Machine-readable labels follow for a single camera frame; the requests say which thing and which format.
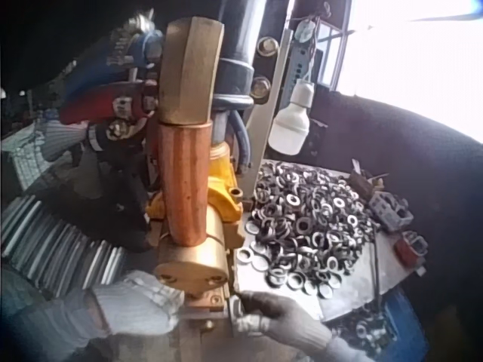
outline blue hose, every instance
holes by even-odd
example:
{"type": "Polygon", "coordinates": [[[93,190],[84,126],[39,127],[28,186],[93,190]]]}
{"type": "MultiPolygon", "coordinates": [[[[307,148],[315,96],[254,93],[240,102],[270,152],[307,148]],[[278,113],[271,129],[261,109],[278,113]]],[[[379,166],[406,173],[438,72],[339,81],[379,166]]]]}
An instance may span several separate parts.
{"type": "Polygon", "coordinates": [[[236,141],[238,142],[238,167],[236,174],[242,175],[247,172],[251,161],[250,138],[248,138],[247,128],[238,111],[231,111],[229,113],[228,122],[233,128],[236,141]]]}
{"type": "MultiPolygon", "coordinates": [[[[158,30],[137,37],[129,47],[128,55],[133,57],[132,67],[146,68],[150,62],[147,54],[151,47],[161,46],[162,34],[158,30]]],[[[127,80],[127,68],[108,65],[107,58],[113,52],[109,37],[100,39],[89,48],[82,60],[65,80],[65,101],[70,101],[99,85],[127,80]]]]}

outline red hose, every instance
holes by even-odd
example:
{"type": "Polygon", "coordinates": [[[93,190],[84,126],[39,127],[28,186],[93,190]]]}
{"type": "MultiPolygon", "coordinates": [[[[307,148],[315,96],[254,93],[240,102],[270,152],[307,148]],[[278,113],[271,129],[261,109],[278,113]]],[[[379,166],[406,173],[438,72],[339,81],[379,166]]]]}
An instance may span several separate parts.
{"type": "Polygon", "coordinates": [[[118,98],[130,98],[132,120],[138,120],[148,116],[143,110],[143,90],[145,84],[139,82],[118,82],[96,87],[80,96],[78,99],[67,103],[60,109],[60,122],[74,124],[80,121],[98,123],[108,118],[120,118],[114,110],[114,102],[118,98]]]}

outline metal workbench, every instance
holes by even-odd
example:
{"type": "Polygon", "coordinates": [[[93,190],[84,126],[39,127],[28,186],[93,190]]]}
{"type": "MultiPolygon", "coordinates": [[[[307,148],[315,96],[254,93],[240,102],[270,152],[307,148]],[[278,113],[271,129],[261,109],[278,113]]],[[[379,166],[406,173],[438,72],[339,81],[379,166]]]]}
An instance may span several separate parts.
{"type": "MultiPolygon", "coordinates": [[[[334,175],[348,176],[347,173],[327,170],[334,175]]],[[[379,232],[376,236],[377,254],[379,256],[380,293],[384,294],[401,283],[413,270],[406,269],[398,260],[392,246],[397,235],[379,232]]],[[[255,240],[254,235],[247,233],[244,246],[249,247],[255,240]]],[[[362,307],[374,299],[374,245],[364,245],[361,258],[354,265],[354,273],[343,276],[342,287],[334,291],[332,299],[320,299],[308,296],[302,291],[294,292],[286,285],[280,289],[272,289],[265,282],[264,273],[256,271],[250,264],[243,265],[237,261],[236,277],[240,290],[256,290],[289,296],[303,306],[314,318],[330,321],[352,310],[362,307]]]]}

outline black hose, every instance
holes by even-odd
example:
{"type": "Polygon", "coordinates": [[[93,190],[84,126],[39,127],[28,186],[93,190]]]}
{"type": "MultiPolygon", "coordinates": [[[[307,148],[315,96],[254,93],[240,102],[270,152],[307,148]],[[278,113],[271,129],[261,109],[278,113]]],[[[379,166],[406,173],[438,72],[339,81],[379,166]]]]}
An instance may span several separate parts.
{"type": "Polygon", "coordinates": [[[233,128],[236,141],[238,142],[238,167],[236,174],[242,175],[247,172],[248,165],[251,161],[250,139],[248,138],[247,128],[238,111],[231,111],[229,113],[228,122],[233,128]]]}

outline wall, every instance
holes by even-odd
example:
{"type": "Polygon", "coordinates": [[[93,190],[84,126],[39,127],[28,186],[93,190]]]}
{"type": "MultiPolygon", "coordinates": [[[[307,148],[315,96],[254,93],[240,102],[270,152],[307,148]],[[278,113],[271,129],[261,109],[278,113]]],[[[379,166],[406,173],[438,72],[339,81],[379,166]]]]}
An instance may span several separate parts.
{"type": "Polygon", "coordinates": [[[266,156],[344,171],[357,158],[373,175],[389,173],[386,188],[407,198],[411,227],[429,242],[426,275],[403,283],[416,313],[432,319],[466,296],[481,274],[483,145],[428,118],[321,86],[310,117],[328,128],[312,122],[299,155],[269,149],[266,156]]]}

